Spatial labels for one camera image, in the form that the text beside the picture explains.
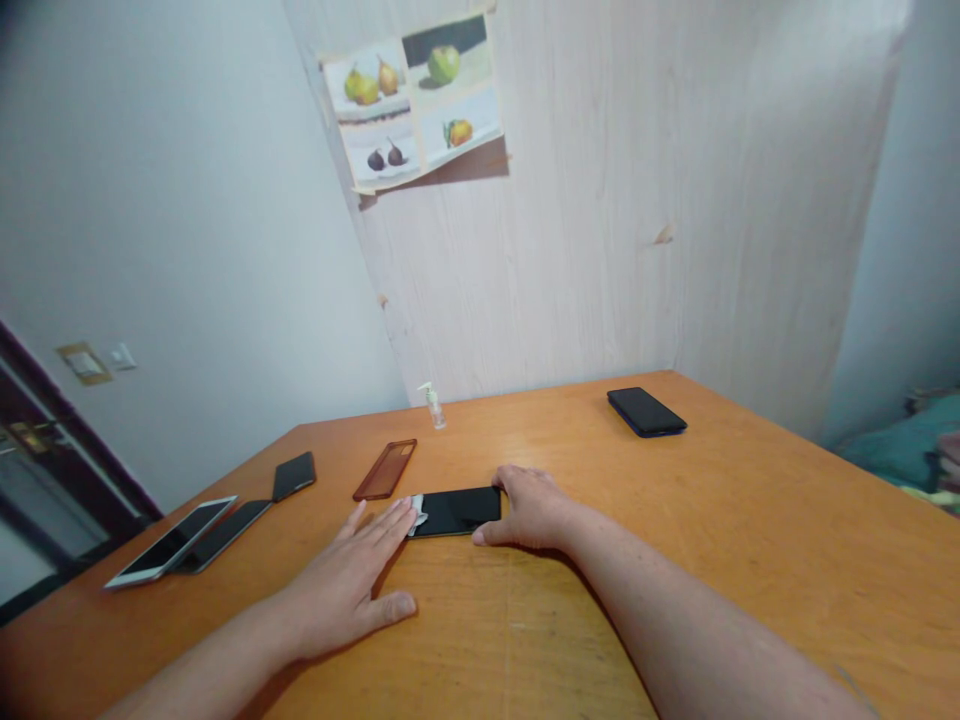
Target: switch plate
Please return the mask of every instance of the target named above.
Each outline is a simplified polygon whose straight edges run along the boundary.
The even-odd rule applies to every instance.
[[[57,348],[57,354],[63,358],[67,367],[77,376],[84,385],[99,385],[110,382],[113,375],[104,367],[100,359],[94,354],[89,343],[81,342],[73,345],[64,345]]]
[[[109,365],[110,369],[114,372],[133,370],[137,367],[137,361],[133,359],[133,355],[130,354],[126,343],[114,343],[108,347],[106,360],[107,365]]]

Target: door handle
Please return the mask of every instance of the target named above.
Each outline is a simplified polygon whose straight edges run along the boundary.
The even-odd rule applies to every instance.
[[[27,455],[43,455],[56,452],[56,445],[37,431],[56,426],[56,421],[34,425],[29,422],[15,422],[6,426],[7,438]]]

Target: poster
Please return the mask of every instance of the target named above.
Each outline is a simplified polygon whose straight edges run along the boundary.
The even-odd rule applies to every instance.
[[[321,67],[359,193],[415,180],[503,135],[483,13]]]

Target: transparent phone case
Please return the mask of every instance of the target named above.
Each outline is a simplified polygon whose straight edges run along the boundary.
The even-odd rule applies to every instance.
[[[403,475],[407,463],[413,456],[413,451],[417,447],[416,440],[401,440],[400,442],[387,443],[387,446],[380,453],[380,457],[370,468],[370,472],[360,483],[360,487],[353,494],[353,499],[357,502],[361,500],[382,500],[393,494],[393,489],[400,482],[400,476]]]

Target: wood-patterned wall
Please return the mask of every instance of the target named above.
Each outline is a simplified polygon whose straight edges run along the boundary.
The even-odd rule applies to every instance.
[[[285,5],[315,92],[318,54],[477,7]],[[910,10],[499,0],[506,149],[345,191],[411,401],[675,368],[815,437]]]

